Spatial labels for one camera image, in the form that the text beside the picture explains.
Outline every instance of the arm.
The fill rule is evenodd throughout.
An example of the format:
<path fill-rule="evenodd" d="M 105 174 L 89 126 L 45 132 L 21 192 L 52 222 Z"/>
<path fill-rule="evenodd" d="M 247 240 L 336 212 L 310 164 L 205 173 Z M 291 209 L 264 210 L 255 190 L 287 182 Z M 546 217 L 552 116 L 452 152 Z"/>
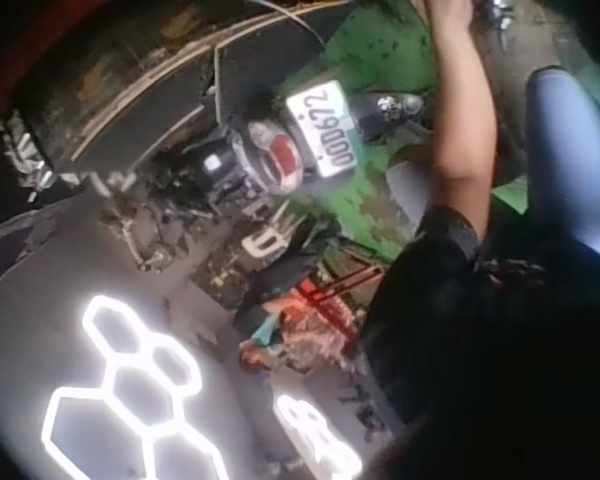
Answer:
<path fill-rule="evenodd" d="M 439 71 L 431 204 L 461 213 L 484 238 L 496 156 L 496 114 L 469 32 L 471 0 L 428 0 Z"/>

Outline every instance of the workshop floor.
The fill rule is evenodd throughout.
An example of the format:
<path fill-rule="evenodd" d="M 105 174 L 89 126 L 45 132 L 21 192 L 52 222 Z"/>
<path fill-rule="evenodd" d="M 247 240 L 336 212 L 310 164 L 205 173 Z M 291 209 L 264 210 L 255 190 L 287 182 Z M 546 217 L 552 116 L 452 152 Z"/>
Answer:
<path fill-rule="evenodd" d="M 389 18 L 374 6 L 358 7 L 329 41 L 321 58 L 290 78 L 282 89 L 326 71 L 335 72 L 349 91 L 419 92 L 434 88 L 436 68 L 427 26 L 409 0 L 396 5 L 402 21 Z M 499 113 L 522 144 L 524 85 L 533 70 L 561 64 L 581 81 L 600 107 L 600 67 L 591 61 L 562 17 L 534 0 L 518 0 L 516 13 L 506 55 L 500 52 L 493 35 L 481 38 L 479 48 Z M 367 146 L 354 180 L 321 201 L 339 217 L 348 235 L 388 257 L 395 257 L 414 231 L 414 225 L 392 202 L 384 178 L 398 146 Z M 526 208 L 524 177 L 499 187 L 494 194 L 520 212 Z"/>

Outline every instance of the wire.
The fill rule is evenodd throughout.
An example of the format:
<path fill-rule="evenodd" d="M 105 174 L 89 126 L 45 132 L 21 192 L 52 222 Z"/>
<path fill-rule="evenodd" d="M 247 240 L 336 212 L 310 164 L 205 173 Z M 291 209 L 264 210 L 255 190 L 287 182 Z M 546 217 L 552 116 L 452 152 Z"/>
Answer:
<path fill-rule="evenodd" d="M 287 10 L 284 7 L 281 7 L 280 5 L 276 5 L 275 3 L 271 3 L 268 0 L 247 0 L 247 1 L 251 2 L 251 3 L 258 4 L 258 5 L 262 5 L 263 7 L 270 8 L 272 10 L 275 10 L 277 12 L 282 13 L 283 15 L 286 15 L 291 20 L 293 20 L 294 22 L 298 23 L 302 28 L 304 28 L 309 33 L 311 33 L 316 38 L 316 40 L 318 40 L 318 42 L 320 43 L 320 46 L 323 49 L 326 48 L 326 43 L 324 42 L 324 39 L 320 36 L 320 34 L 318 32 L 316 32 L 311 25 L 309 25 L 307 22 L 305 22 L 304 20 L 302 20 L 295 13 L 290 12 L 289 10 Z"/>

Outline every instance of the white neon light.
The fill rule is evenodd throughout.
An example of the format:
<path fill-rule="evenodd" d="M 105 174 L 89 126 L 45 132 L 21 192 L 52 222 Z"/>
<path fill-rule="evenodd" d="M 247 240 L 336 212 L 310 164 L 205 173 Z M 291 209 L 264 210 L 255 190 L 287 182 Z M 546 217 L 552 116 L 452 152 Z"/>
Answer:
<path fill-rule="evenodd" d="M 362 471 L 358 454 L 334 435 L 316 407 L 289 395 L 278 396 L 275 406 L 284 421 L 301 434 L 315 462 L 323 462 L 333 470 L 331 480 L 351 480 Z"/>
<path fill-rule="evenodd" d="M 116 352 L 98 329 L 98 314 L 113 311 L 118 314 L 138 340 L 138 351 Z M 94 297 L 82 317 L 82 326 L 106 360 L 102 385 L 98 388 L 60 387 L 51 395 L 42 424 L 40 438 L 47 453 L 75 480 L 91 480 L 53 443 L 53 426 L 63 399 L 98 401 L 113 413 L 140 439 L 145 469 L 145 480 L 158 480 L 155 445 L 163 438 L 180 435 L 195 449 L 209 457 L 218 480 L 229 480 L 220 450 L 185 419 L 184 400 L 202 390 L 200 368 L 189 352 L 173 337 L 152 332 L 127 304 L 109 297 Z M 156 350 L 166 350 L 187 372 L 187 382 L 176 384 L 160 369 L 154 360 Z M 146 425 L 115 395 L 116 376 L 123 369 L 137 369 L 148 375 L 171 397 L 172 418 L 166 422 Z"/>

